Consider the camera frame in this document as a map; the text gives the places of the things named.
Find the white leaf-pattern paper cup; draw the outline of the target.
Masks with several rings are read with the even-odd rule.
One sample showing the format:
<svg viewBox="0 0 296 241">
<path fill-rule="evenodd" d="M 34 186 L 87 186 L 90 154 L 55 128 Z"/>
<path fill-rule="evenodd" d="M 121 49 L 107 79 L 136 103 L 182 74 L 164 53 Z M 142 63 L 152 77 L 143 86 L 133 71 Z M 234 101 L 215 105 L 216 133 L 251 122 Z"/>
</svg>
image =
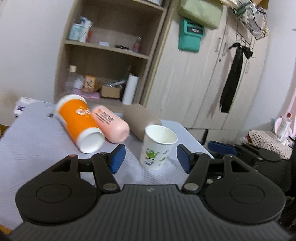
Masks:
<svg viewBox="0 0 296 241">
<path fill-rule="evenodd" d="M 148 125 L 144 132 L 139 162 L 148 170 L 159 170 L 178 141 L 178 137 L 172 130 L 161 125 Z"/>
</svg>

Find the taupe brown cup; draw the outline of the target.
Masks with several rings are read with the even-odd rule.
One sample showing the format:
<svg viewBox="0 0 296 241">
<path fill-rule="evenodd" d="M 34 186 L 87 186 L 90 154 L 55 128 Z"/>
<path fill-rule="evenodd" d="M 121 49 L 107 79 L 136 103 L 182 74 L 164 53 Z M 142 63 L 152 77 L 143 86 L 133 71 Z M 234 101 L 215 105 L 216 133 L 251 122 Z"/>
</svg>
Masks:
<svg viewBox="0 0 296 241">
<path fill-rule="evenodd" d="M 161 120 L 151 111 L 140 104 L 125 105 L 123 120 L 130 127 L 130 131 L 140 140 L 144 140 L 145 128 L 148 125 L 162 125 Z"/>
</svg>

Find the orange white paper cup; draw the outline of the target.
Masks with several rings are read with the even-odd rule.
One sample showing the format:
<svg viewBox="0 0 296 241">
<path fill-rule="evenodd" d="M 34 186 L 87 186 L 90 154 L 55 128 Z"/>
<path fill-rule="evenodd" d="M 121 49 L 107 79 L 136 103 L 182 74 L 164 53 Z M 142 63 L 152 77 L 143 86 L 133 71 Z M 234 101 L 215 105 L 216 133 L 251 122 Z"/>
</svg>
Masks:
<svg viewBox="0 0 296 241">
<path fill-rule="evenodd" d="M 55 115 L 80 152 L 97 152 L 105 142 L 105 135 L 95 122 L 86 100 L 69 94 L 56 104 Z"/>
</svg>

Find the white lotion bottle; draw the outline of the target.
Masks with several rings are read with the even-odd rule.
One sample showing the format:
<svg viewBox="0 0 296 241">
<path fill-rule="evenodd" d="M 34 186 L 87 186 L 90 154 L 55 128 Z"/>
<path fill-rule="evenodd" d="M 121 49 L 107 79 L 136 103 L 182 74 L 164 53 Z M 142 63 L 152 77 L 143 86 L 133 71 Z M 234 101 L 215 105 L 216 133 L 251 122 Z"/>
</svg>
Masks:
<svg viewBox="0 0 296 241">
<path fill-rule="evenodd" d="M 288 128 L 290 127 L 291 117 L 292 117 L 292 114 L 287 113 L 286 116 L 283 116 L 280 119 L 280 124 L 278 125 L 275 132 L 275 137 L 279 142 L 283 141 L 285 134 L 287 133 Z"/>
</svg>

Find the wooden wardrobe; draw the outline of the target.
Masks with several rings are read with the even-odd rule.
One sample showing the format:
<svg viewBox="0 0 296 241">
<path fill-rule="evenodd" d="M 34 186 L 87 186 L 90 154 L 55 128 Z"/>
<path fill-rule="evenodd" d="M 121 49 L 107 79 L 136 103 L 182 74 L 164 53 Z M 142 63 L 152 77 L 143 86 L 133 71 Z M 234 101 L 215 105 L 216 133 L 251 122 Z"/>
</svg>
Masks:
<svg viewBox="0 0 296 241">
<path fill-rule="evenodd" d="M 179 122 L 197 140 L 237 142 L 262 74 L 268 38 L 256 40 L 229 8 L 220 26 L 206 30 L 197 53 L 178 49 L 181 17 L 172 1 L 149 72 L 142 104 L 159 118 Z M 234 43 L 248 47 L 239 84 L 228 113 L 219 108 L 235 57 Z"/>
</svg>

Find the pink cloth on shelf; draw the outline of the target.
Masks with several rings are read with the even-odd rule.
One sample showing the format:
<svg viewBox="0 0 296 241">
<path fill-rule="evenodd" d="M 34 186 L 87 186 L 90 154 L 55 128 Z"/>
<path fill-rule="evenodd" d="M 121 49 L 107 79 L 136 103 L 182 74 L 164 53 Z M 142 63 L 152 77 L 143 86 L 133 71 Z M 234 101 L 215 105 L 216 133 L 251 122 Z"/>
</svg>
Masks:
<svg viewBox="0 0 296 241">
<path fill-rule="evenodd" d="M 86 92 L 83 92 L 81 89 L 74 88 L 71 93 L 72 94 L 77 94 L 77 95 L 79 95 L 79 96 L 81 96 L 83 98 L 99 100 L 99 93 L 98 92 L 86 93 Z"/>
</svg>

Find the small cardboard box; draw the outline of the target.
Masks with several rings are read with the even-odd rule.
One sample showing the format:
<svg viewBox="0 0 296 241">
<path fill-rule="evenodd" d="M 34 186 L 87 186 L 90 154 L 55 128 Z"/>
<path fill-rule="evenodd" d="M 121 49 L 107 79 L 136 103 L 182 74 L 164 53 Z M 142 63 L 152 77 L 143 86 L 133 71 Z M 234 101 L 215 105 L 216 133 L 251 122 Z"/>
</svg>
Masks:
<svg viewBox="0 0 296 241">
<path fill-rule="evenodd" d="M 100 89 L 100 96 L 103 98 L 120 99 L 120 88 L 111 87 L 111 86 L 103 86 Z"/>
</svg>

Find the white patterned tablecloth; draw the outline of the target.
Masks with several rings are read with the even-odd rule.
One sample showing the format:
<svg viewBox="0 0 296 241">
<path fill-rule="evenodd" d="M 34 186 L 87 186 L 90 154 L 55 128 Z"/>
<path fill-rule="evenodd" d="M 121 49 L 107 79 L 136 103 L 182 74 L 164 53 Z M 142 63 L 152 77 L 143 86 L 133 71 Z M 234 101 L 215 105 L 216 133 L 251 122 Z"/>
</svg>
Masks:
<svg viewBox="0 0 296 241">
<path fill-rule="evenodd" d="M 13 230 L 22 219 L 15 205 L 18 189 L 69 154 L 89 158 L 73 144 L 56 117 L 52 104 L 27 106 L 1 137 L 1 225 Z M 187 178 L 172 149 L 163 168 L 150 171 L 139 163 L 142 142 L 131 133 L 124 141 L 126 158 L 115 178 L 124 184 L 177 184 Z"/>
</svg>

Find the white paper towel roll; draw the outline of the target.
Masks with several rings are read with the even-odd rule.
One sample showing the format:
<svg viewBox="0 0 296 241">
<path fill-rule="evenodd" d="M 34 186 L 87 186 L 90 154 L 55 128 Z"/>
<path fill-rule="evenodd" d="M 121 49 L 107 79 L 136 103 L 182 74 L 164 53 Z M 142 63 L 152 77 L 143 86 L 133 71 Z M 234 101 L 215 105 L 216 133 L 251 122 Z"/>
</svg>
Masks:
<svg viewBox="0 0 296 241">
<path fill-rule="evenodd" d="M 133 98 L 137 89 L 137 84 L 139 81 L 139 77 L 130 74 L 125 86 L 125 91 L 122 98 L 122 103 L 124 105 L 132 105 Z"/>
</svg>

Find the clear bottle with cream cap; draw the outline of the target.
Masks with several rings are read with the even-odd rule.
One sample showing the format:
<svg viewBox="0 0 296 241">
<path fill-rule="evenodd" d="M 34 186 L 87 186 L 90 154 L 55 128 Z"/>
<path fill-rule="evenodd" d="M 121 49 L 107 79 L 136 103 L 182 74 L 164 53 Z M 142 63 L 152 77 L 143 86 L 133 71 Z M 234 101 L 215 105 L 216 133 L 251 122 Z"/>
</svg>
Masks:
<svg viewBox="0 0 296 241">
<path fill-rule="evenodd" d="M 71 93 L 73 87 L 74 87 L 74 82 L 76 79 L 76 71 L 77 71 L 77 66 L 75 65 L 70 65 L 69 66 L 69 74 L 67 77 L 67 80 L 65 82 L 64 90 L 67 94 Z"/>
</svg>

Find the white tissue pack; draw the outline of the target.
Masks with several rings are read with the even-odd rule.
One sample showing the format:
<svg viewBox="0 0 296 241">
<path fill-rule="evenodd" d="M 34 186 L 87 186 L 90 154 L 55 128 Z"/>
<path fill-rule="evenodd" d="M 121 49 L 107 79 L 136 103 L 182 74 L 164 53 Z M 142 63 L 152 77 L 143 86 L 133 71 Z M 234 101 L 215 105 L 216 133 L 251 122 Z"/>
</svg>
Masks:
<svg viewBox="0 0 296 241">
<path fill-rule="evenodd" d="M 15 118 L 18 118 L 28 105 L 33 104 L 35 102 L 39 102 L 39 101 L 33 98 L 25 97 L 25 96 L 20 97 L 20 99 L 16 102 L 14 111 L 13 111 Z"/>
</svg>

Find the wooden shelf unit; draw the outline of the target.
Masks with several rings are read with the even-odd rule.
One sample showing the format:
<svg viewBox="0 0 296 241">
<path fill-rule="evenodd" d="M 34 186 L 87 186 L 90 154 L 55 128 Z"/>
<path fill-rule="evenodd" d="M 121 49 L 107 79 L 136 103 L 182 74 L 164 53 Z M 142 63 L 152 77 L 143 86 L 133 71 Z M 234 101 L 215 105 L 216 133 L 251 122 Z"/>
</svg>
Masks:
<svg viewBox="0 0 296 241">
<path fill-rule="evenodd" d="M 119 80 L 131 72 L 139 77 L 133 103 L 143 103 L 170 3 L 74 1 L 59 51 L 54 100 L 64 95 L 68 68 L 75 65 L 78 74 L 95 76 L 98 81 Z M 93 22 L 92 35 L 86 43 L 68 40 L 72 24 L 79 22 L 81 16 Z M 142 39 L 139 53 L 132 51 L 137 37 Z"/>
</svg>

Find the teal hanging pouch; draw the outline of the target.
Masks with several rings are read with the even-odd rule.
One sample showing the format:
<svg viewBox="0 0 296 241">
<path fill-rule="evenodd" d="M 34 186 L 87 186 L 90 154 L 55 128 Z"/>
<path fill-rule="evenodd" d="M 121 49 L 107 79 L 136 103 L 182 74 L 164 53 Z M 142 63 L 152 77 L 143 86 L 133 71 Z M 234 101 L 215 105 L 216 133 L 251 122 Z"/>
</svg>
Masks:
<svg viewBox="0 0 296 241">
<path fill-rule="evenodd" d="M 205 37 L 205 28 L 192 21 L 182 18 L 179 30 L 178 49 L 197 53 L 200 50 L 201 40 Z"/>
</svg>

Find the small pink bottle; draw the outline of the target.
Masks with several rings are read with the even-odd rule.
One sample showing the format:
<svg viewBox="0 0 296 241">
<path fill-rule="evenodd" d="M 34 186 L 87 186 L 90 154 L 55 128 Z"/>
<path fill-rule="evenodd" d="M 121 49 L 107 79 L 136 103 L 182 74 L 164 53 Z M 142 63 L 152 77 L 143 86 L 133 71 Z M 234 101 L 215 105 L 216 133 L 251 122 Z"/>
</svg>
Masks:
<svg viewBox="0 0 296 241">
<path fill-rule="evenodd" d="M 139 53 L 140 52 L 140 45 L 141 45 L 141 37 L 137 37 L 134 45 L 133 45 L 133 48 L 132 48 L 132 51 L 135 52 L 135 53 Z"/>
</svg>

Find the white tube bottle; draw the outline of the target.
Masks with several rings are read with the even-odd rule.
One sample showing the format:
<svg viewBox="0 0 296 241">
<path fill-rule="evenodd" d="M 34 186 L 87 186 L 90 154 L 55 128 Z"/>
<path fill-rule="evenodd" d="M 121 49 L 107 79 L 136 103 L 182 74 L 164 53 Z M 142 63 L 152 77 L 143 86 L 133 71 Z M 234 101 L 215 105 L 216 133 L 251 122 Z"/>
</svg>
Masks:
<svg viewBox="0 0 296 241">
<path fill-rule="evenodd" d="M 88 33 L 92 27 L 93 22 L 88 20 L 88 18 L 81 16 L 80 25 L 82 25 L 82 30 L 79 37 L 79 42 L 85 43 L 88 37 Z"/>
</svg>

